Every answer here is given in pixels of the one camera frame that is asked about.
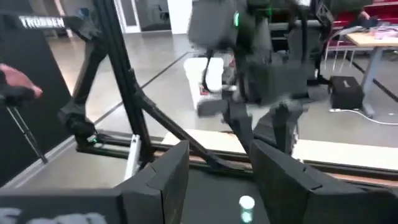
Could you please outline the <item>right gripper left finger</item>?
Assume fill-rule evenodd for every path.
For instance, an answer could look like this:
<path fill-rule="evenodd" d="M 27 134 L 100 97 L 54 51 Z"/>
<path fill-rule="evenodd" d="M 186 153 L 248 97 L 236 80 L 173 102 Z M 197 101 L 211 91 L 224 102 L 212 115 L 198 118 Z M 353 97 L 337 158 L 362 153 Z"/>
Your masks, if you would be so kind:
<path fill-rule="evenodd" d="M 119 184 L 126 224 L 179 224 L 188 185 L 189 142 L 181 141 Z"/>

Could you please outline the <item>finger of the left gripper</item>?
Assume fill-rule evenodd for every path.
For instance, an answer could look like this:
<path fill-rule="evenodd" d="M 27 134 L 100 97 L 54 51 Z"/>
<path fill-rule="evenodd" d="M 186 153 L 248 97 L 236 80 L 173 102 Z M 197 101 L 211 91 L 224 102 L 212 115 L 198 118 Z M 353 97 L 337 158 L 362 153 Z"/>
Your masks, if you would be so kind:
<path fill-rule="evenodd" d="M 252 116 L 248 115 L 246 105 L 235 101 L 227 101 L 227 109 L 223 112 L 223 118 L 238 138 L 246 154 L 249 154 L 250 143 L 254 139 L 254 134 Z"/>
<path fill-rule="evenodd" d="M 270 110 L 276 148 L 291 155 L 295 144 L 294 132 L 304 111 L 301 102 L 279 102 Z"/>

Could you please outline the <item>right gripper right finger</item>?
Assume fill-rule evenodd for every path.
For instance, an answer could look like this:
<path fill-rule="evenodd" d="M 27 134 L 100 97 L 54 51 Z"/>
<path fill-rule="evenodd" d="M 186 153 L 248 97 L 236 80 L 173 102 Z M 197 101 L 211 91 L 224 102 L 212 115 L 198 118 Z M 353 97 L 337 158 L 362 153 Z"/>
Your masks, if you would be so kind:
<path fill-rule="evenodd" d="M 250 161 L 271 223 L 356 223 L 365 191 L 253 140 Z"/>

